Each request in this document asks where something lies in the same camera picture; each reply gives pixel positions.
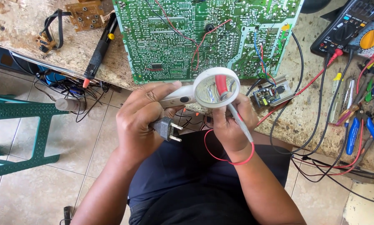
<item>hand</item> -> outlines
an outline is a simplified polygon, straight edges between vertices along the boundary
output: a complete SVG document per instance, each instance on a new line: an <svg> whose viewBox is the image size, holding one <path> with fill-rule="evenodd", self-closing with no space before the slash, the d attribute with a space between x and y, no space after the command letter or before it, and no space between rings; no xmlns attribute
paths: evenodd
<svg viewBox="0 0 374 225"><path fill-rule="evenodd" d="M240 93L233 105L252 134L259 120L254 110L252 110L249 97ZM234 118L226 117L226 106L213 109L212 113L213 131L224 150L239 151L249 144L248 139Z"/></svg>
<svg viewBox="0 0 374 225"><path fill-rule="evenodd" d="M163 109L159 100L181 87L181 82L155 82L131 93L116 115L119 148L122 157L142 162L164 141L148 124L165 116L173 118L184 106Z"/></svg>

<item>blue wire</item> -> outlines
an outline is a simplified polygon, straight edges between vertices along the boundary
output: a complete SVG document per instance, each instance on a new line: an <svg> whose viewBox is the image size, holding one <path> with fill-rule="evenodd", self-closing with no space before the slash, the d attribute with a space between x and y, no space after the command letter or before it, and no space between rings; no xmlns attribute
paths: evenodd
<svg viewBox="0 0 374 225"><path fill-rule="evenodd" d="M264 63L264 61L263 61L262 58L260 57L260 54L259 54L258 48L256 47L256 31L254 32L254 47L255 47L256 53L258 54L258 57L259 57L260 61L263 63L263 66L264 66L264 73L265 73L265 75L266 75L266 80L267 80L267 82L270 83L270 84L272 84L273 86L276 86L276 84L271 83L270 80L268 79L267 72L266 72L266 64Z"/></svg>

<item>green circuit board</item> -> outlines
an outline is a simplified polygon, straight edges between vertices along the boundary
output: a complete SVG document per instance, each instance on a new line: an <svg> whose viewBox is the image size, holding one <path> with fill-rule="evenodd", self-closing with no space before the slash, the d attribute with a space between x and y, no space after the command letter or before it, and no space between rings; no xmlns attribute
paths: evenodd
<svg viewBox="0 0 374 225"><path fill-rule="evenodd" d="M202 71L216 66L232 69L240 79L264 78L258 56L262 51L266 71L274 77L301 2L113 0L136 84L193 81ZM199 59L198 54L193 59L197 44L186 37L199 44L206 33Z"/></svg>

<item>green plastic stool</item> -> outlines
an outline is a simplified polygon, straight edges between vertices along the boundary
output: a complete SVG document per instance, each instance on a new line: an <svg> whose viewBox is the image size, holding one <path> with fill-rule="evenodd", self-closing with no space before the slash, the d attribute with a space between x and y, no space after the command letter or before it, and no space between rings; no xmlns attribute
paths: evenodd
<svg viewBox="0 0 374 225"><path fill-rule="evenodd" d="M14 95L0 95L0 120L34 116L39 116L40 120L31 158L22 162L0 160L0 176L58 161L60 155L44 157L49 126L53 115L69 113L57 110L54 103L29 102L14 97Z"/></svg>

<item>fingernail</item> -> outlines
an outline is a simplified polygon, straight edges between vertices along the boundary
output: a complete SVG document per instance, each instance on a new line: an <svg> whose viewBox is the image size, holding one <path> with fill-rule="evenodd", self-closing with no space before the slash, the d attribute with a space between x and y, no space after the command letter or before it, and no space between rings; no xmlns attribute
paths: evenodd
<svg viewBox="0 0 374 225"><path fill-rule="evenodd" d="M174 81L172 84L174 84L177 88L181 87L181 81L179 80Z"/></svg>

